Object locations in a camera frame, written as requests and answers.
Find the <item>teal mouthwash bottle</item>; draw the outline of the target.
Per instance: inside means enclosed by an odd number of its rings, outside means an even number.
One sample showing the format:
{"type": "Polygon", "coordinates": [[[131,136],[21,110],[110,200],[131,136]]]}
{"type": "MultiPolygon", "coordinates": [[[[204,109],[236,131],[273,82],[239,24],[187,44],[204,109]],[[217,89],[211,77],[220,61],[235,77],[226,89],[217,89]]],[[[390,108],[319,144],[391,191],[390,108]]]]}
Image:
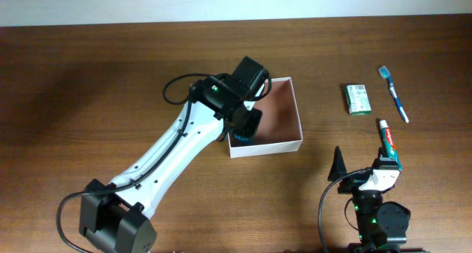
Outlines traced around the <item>teal mouthwash bottle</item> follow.
{"type": "Polygon", "coordinates": [[[245,143],[245,144],[252,143],[254,141],[253,134],[250,134],[250,135],[235,134],[234,138],[236,138],[236,140],[240,141],[241,143],[245,143]]]}

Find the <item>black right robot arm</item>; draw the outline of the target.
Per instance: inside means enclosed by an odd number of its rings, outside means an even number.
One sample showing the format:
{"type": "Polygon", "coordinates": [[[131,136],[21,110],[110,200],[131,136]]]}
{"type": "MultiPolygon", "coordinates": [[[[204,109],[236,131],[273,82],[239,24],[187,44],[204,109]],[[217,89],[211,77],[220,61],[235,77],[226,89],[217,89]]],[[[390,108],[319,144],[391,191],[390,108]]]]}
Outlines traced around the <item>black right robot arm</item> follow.
{"type": "Polygon", "coordinates": [[[338,185],[339,194],[351,196],[359,236],[359,242],[348,245],[348,252],[402,252],[411,211],[383,199],[383,194],[395,187],[399,175],[400,165],[385,157],[382,150],[370,167],[349,173],[340,148],[335,148],[327,180],[329,187],[338,185]]]}

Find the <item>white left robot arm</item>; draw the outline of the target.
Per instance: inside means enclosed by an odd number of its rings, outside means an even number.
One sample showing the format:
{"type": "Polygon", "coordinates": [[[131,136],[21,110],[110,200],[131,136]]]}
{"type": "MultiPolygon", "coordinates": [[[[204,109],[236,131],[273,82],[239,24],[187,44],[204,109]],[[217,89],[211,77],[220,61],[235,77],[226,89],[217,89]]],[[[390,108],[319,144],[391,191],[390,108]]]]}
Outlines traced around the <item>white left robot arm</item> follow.
{"type": "Polygon", "coordinates": [[[187,165],[220,136],[252,140],[271,90],[271,76],[244,57],[231,74],[200,74],[183,109],[162,137],[108,184],[94,179],[80,202],[79,233],[101,252],[149,252],[157,238],[150,219],[187,165]]]}

